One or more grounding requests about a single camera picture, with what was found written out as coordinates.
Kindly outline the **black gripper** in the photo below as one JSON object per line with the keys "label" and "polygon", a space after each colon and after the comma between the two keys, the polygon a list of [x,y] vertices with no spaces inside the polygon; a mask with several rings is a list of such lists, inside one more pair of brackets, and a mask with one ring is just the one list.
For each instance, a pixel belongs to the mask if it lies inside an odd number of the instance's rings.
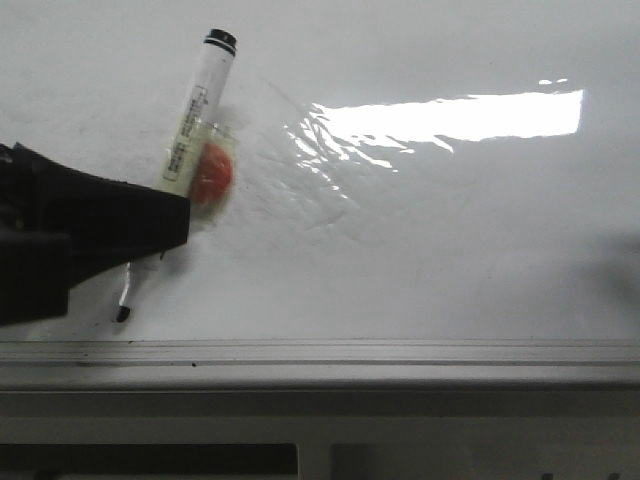
{"label": "black gripper", "polygon": [[1,147],[1,323],[63,316],[69,284],[184,245],[190,201]]}

